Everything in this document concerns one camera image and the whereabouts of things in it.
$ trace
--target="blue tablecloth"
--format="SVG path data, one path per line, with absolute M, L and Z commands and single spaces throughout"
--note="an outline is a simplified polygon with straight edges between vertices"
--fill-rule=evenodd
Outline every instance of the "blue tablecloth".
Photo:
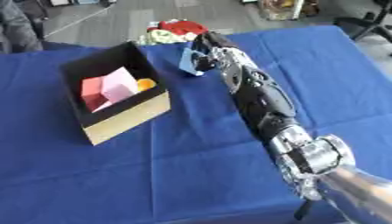
M 392 179 L 392 83 L 332 26 L 230 36 L 358 166 Z M 0 55 L 0 223 L 289 223 L 301 200 L 247 130 L 216 71 L 189 78 L 184 45 L 144 47 L 167 81 L 169 113 L 88 144 L 59 65 L 98 50 Z M 320 202 L 305 223 L 341 217 Z

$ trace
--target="orange object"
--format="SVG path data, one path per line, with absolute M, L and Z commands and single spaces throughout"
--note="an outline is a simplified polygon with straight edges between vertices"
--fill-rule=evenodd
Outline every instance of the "orange object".
M 156 85 L 157 83 L 152 79 L 140 79 L 137 81 L 137 89 L 139 90 L 139 92 L 154 88 Z
M 81 83 L 81 99 L 90 111 L 96 110 L 107 101 L 105 96 L 101 94 L 101 88 L 102 77 L 88 78 Z

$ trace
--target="floor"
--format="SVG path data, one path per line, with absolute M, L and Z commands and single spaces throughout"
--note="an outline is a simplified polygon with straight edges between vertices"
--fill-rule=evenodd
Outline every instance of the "floor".
M 298 21 L 267 21 L 260 16 L 256 3 L 240 0 L 118 0 L 109 8 L 99 4 L 51 8 L 45 22 L 46 38 L 51 41 L 84 46 L 114 46 L 145 33 L 150 21 L 187 18 L 224 34 L 306 25 L 329 25 L 341 16 L 363 17 L 380 7 L 370 0 L 319 0 L 316 17 Z M 386 74 L 392 74 L 392 45 L 370 36 L 358 46 Z

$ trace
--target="box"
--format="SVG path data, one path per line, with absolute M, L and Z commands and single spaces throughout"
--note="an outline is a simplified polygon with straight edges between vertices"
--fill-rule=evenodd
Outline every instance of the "box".
M 81 81 L 125 67 L 136 79 L 150 78 L 157 85 L 108 108 L 91 113 L 81 99 Z M 67 96 L 80 126 L 97 145 L 170 109 L 169 93 L 149 61 L 131 42 L 69 62 L 61 67 Z

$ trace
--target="chair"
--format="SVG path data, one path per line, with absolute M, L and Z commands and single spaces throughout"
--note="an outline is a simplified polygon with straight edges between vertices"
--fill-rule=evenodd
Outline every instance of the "chair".
M 385 17 L 392 10 L 392 0 L 384 1 L 380 13 L 375 16 L 374 13 L 368 12 L 364 18 L 356 17 L 337 17 L 334 20 L 335 25 L 341 25 L 343 23 L 358 25 L 363 29 L 351 36 L 351 39 L 356 41 L 362 39 L 370 32 L 378 34 L 385 38 L 389 43 L 392 43 L 392 34 L 389 29 L 392 29 L 391 25 L 383 25 L 382 22 Z

